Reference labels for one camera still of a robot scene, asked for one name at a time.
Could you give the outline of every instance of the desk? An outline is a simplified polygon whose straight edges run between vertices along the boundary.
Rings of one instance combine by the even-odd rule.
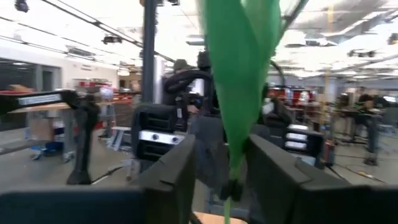
[[[107,106],[107,115],[111,110],[110,107],[113,105],[113,102],[101,102],[97,103],[98,106]],[[19,110],[12,111],[10,113],[31,113],[31,112],[38,112],[38,111],[61,111],[61,117],[64,125],[64,143],[63,143],[63,159],[64,162],[70,161],[72,159],[76,146],[74,141],[74,127],[73,127],[73,120],[74,120],[74,112],[66,103],[54,103],[51,105],[43,105],[43,106],[33,106],[28,108],[23,108]],[[107,116],[106,119],[106,129],[107,132],[111,132],[111,122],[112,118]]]
[[[220,224],[224,223],[224,217],[202,212],[194,212],[202,224]],[[231,224],[247,224],[245,221],[236,218],[231,219]]]

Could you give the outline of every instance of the white wall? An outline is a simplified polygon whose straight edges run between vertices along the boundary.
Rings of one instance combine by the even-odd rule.
[[[59,67],[62,88],[73,88],[74,78],[105,78],[119,87],[118,67],[0,39],[0,58]]]

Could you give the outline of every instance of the concrete floor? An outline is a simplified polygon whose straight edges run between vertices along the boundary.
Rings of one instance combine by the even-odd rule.
[[[7,143],[22,139],[23,130],[5,131],[0,133],[0,142]],[[115,165],[128,156],[106,149],[104,144],[93,138],[93,153],[91,156],[90,171],[93,179],[104,174],[109,166]],[[389,151],[379,154],[379,166],[368,167],[362,163],[365,151],[361,146],[340,146],[336,149],[335,170],[353,184],[381,184],[352,173],[364,171],[388,184],[398,184],[398,139],[382,138],[383,145],[389,145]],[[40,188],[43,186],[62,186],[72,169],[73,162],[63,164],[60,156],[45,157],[40,161],[32,161],[29,156],[31,150],[23,150],[0,156],[0,192],[19,188]],[[125,170],[119,170],[113,176],[98,183],[95,187],[125,186]],[[203,211],[206,187],[197,183],[195,189],[193,209]]]

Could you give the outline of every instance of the camera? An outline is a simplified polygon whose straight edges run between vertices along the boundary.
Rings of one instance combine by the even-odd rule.
[[[122,43],[122,38],[120,37],[114,37],[114,36],[105,36],[104,39],[102,40],[102,43],[104,44],[114,44],[114,43]]]
[[[27,11],[29,11],[29,6],[27,5],[26,0],[16,0],[14,6],[17,11],[24,13],[27,13]]]

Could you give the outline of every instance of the green fabric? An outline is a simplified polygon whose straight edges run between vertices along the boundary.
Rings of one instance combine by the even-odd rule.
[[[279,0],[202,0],[215,87],[230,151],[230,179],[237,179],[243,146],[261,109],[269,60],[283,36]],[[229,205],[225,204],[226,223]]]

